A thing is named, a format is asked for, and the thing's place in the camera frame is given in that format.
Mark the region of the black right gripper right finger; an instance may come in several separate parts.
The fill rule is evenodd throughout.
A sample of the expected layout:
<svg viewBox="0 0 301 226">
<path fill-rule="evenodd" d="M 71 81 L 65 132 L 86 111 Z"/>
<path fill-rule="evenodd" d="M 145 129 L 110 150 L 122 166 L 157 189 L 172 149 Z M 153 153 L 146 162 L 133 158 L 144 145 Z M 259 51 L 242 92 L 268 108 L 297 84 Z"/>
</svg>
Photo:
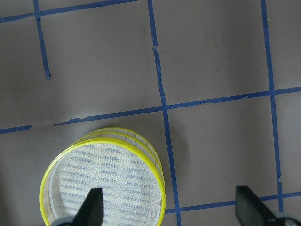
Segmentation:
<svg viewBox="0 0 301 226">
<path fill-rule="evenodd" d="M 235 214 L 241 226 L 279 226 L 272 211 L 248 186 L 236 186 Z"/>
</svg>

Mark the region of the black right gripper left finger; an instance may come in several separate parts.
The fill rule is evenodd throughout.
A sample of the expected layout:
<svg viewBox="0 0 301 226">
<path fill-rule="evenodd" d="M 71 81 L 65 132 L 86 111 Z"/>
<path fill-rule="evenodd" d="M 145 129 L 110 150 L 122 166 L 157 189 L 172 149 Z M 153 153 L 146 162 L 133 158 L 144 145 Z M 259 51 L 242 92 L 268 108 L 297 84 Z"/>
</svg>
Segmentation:
<svg viewBox="0 0 301 226">
<path fill-rule="evenodd" d="M 72 221 L 73 226 L 101 226 L 104 219 L 103 191 L 93 188 Z"/>
</svg>

